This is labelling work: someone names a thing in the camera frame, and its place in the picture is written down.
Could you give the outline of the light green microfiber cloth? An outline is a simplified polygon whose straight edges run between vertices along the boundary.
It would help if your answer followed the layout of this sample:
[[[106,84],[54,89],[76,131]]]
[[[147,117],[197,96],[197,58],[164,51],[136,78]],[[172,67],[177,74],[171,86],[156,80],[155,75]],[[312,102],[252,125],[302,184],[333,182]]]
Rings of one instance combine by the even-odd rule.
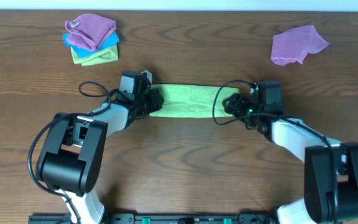
[[[222,90],[217,86],[152,85],[159,89],[164,98],[162,109],[150,113],[153,117],[163,118],[212,118],[213,116],[230,117],[224,111],[222,101],[240,89],[225,87]]]

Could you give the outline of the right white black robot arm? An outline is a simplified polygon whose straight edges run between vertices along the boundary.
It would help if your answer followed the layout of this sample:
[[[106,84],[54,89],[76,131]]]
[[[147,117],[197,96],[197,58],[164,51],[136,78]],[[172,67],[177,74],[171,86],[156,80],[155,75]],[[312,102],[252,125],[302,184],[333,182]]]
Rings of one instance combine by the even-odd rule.
[[[235,121],[256,129],[304,163],[304,196],[276,210],[274,223],[342,223],[358,219],[358,142],[341,142],[285,114],[278,81],[250,82],[250,96],[222,101]]]

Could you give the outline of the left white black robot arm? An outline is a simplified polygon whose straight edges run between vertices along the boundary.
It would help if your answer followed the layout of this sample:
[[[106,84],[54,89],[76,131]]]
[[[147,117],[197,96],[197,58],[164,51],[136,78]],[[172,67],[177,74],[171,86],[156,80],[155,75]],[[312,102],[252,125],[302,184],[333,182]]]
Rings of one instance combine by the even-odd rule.
[[[61,197],[68,223],[109,223],[95,185],[111,134],[162,108],[152,74],[124,71],[119,88],[105,90],[101,106],[88,113],[57,113],[34,139],[27,165],[42,190]]]

